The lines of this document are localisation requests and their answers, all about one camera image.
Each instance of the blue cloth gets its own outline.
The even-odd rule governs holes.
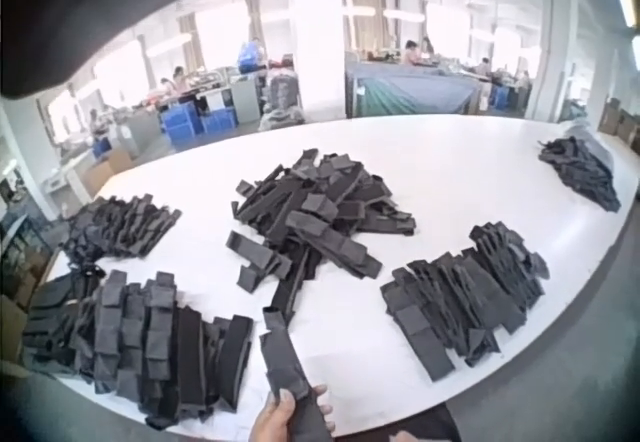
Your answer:
[[[256,66],[260,62],[260,48],[254,41],[242,44],[238,55],[238,67]]]

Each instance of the wall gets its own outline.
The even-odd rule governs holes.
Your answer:
[[[15,157],[25,186],[44,216],[53,220],[58,210],[42,192],[42,182],[60,167],[36,106],[37,95],[20,100],[0,98],[0,132]]]

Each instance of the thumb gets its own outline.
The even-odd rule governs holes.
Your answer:
[[[287,422],[293,415],[295,408],[296,400],[293,398],[293,394],[287,389],[280,389],[280,403],[271,413],[271,417],[269,417],[269,425],[273,425],[275,427],[283,427],[287,425]]]

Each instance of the factory floor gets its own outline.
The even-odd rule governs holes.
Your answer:
[[[149,145],[149,147],[147,147],[147,149],[142,154],[140,154],[139,157],[136,158],[134,163],[136,165],[147,164],[149,162],[153,162],[154,160],[161,159],[162,157],[167,157],[178,152],[184,152],[185,150],[195,149],[196,147],[202,147],[214,142],[220,142],[221,140],[240,137],[241,135],[253,134],[254,132],[258,131],[259,125],[260,122],[251,122],[248,124],[239,125],[233,130],[229,130],[228,132],[223,132],[220,134],[201,134],[188,143],[181,144],[178,147],[172,146],[169,137],[163,134],[155,141],[153,141]]]
[[[625,430],[640,402],[638,254],[636,203],[608,272],[590,282],[518,358],[448,402],[462,440],[630,440]],[[32,375],[10,385],[3,382],[6,400],[38,441],[187,440],[109,412],[50,378]]]

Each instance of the curtain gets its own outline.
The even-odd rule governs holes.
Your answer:
[[[264,44],[262,32],[262,19],[260,17],[260,0],[246,0],[249,12],[249,38],[258,38]]]
[[[376,51],[391,45],[388,19],[383,15],[387,0],[352,0],[354,6],[373,7],[373,17],[354,16],[356,44],[359,50]]]
[[[184,60],[186,72],[195,72],[200,67],[204,67],[204,57],[202,56],[202,46],[200,45],[200,35],[196,27],[196,16],[193,12],[178,17],[180,32],[191,34],[191,40],[184,44]]]

